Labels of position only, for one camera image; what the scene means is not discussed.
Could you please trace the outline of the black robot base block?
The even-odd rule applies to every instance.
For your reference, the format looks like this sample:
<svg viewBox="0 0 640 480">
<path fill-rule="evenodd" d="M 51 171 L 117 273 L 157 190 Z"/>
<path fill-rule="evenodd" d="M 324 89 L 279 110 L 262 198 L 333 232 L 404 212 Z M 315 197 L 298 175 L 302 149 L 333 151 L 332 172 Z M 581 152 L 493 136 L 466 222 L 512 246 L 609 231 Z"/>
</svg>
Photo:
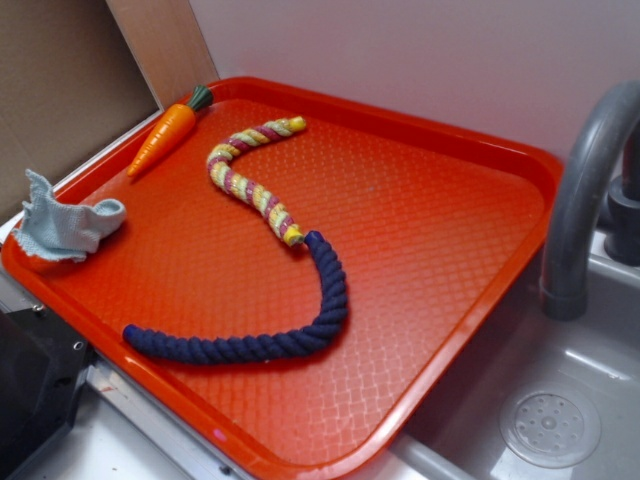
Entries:
<svg viewBox="0 0 640 480">
<path fill-rule="evenodd" d="M 43 305 L 1 315 L 1 477 L 14 479 L 75 423 L 93 350 Z"/>
</svg>

